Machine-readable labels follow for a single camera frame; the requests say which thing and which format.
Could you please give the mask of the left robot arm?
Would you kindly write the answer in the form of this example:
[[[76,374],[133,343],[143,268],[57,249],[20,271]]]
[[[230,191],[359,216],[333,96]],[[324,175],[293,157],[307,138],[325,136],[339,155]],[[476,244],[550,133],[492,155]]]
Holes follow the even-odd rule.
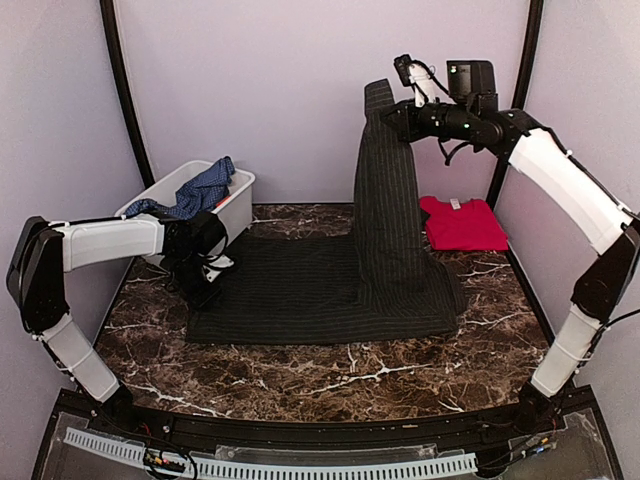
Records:
[[[94,264],[157,257],[175,289],[197,308],[216,294],[215,276],[224,267],[215,249],[227,243],[226,227],[211,212],[189,220],[159,212],[76,222],[33,216],[23,226],[6,286],[24,330],[92,399],[104,404],[101,417],[107,425],[120,436],[131,436],[141,427],[140,412],[115,397],[125,389],[73,319],[65,277]]]

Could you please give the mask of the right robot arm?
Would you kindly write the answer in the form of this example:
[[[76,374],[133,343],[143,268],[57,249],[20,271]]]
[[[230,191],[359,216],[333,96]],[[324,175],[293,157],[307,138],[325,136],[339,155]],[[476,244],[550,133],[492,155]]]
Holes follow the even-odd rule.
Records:
[[[407,100],[385,108],[382,120],[404,142],[434,137],[490,151],[546,193],[597,254],[576,281],[567,318],[530,377],[527,388],[534,395],[511,410],[511,426],[530,434],[549,416],[544,398],[561,391],[615,324],[612,314],[639,261],[639,218],[572,156],[551,128],[520,109],[475,111]]]

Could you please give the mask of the black striped garment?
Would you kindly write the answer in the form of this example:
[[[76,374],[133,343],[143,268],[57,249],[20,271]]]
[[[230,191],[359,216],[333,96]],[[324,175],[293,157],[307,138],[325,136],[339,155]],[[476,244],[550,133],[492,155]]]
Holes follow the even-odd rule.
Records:
[[[455,332],[467,301],[457,276],[424,247],[414,155],[380,118],[387,80],[364,89],[365,126],[344,235],[239,236],[221,294],[192,311],[186,338],[203,344],[327,345]],[[380,202],[398,202],[381,208]]]

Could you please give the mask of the red t-shirt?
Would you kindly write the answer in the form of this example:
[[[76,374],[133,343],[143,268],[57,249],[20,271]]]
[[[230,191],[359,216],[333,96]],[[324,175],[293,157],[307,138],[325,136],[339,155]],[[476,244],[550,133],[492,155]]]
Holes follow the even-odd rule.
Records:
[[[444,202],[434,196],[424,196],[419,204],[428,215],[425,231],[434,250],[508,250],[508,236],[484,200],[461,203],[454,198]]]

